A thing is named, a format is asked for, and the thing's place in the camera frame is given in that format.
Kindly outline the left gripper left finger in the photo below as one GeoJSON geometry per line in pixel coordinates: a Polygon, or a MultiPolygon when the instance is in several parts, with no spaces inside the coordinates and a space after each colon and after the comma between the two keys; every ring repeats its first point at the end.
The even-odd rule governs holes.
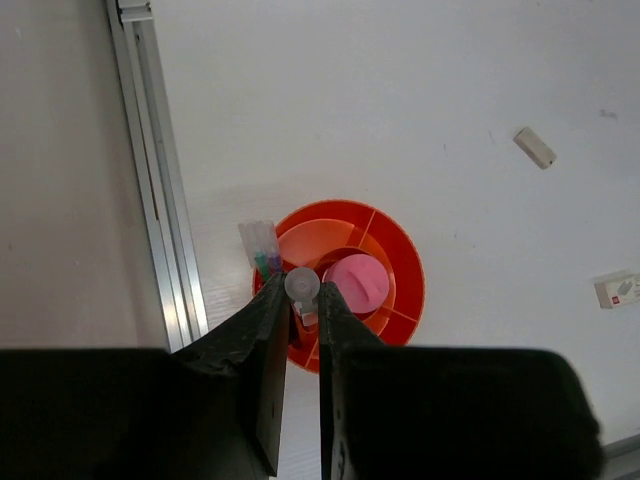
{"type": "Polygon", "coordinates": [[[3,351],[2,477],[274,477],[290,317],[276,274],[176,352],[3,351]]]}

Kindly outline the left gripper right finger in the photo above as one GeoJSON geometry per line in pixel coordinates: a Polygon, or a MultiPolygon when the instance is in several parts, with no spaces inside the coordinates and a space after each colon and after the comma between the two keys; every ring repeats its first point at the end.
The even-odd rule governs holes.
{"type": "Polygon", "coordinates": [[[326,479],[596,479],[600,427],[548,350],[391,346],[336,285],[319,301],[326,479]]]}

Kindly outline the pink round container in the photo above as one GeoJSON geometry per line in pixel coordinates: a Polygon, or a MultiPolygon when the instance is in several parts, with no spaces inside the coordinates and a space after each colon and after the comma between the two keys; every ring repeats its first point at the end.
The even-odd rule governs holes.
{"type": "Polygon", "coordinates": [[[368,314],[378,309],[390,291],[390,280],[384,265],[368,254],[352,254],[334,263],[323,275],[334,283],[349,309],[355,314],[368,314]]]}

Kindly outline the red pen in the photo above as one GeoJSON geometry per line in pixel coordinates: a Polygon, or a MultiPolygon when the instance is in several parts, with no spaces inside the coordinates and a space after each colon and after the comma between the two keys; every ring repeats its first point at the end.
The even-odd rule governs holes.
{"type": "Polygon", "coordinates": [[[314,270],[297,267],[285,278],[285,292],[304,329],[318,323],[318,295],[321,282],[314,270]]]}

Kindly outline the green black pen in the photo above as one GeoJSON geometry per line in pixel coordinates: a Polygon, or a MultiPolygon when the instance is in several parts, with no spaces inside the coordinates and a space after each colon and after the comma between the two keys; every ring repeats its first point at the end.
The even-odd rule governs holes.
{"type": "Polygon", "coordinates": [[[251,267],[266,282],[272,273],[269,267],[268,250],[263,238],[263,225],[259,221],[243,222],[238,225],[240,238],[251,267]]]}

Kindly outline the purple black pen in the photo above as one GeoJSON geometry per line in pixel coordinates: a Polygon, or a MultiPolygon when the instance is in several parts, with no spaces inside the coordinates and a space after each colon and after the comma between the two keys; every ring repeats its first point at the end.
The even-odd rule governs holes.
{"type": "Polygon", "coordinates": [[[273,222],[265,220],[258,221],[257,227],[260,245],[266,255],[270,271],[274,273],[282,272],[283,262],[273,222]]]}

